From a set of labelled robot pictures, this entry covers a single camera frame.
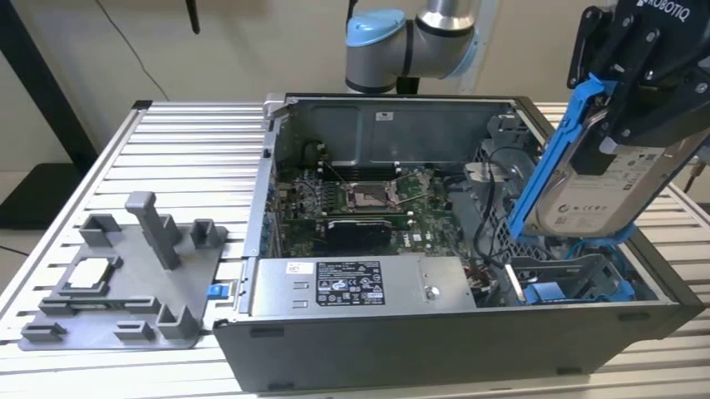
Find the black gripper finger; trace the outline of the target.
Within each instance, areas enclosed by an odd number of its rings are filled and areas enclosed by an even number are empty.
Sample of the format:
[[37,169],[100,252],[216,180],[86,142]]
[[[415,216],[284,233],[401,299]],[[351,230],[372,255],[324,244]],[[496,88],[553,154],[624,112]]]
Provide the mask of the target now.
[[691,66],[658,83],[636,77],[615,81],[603,119],[592,125],[569,164],[579,175],[600,175],[615,155],[601,142],[666,148],[708,127],[708,68]]
[[607,8],[588,6],[581,11],[565,81],[568,89],[587,78],[592,59],[608,35],[608,24]]

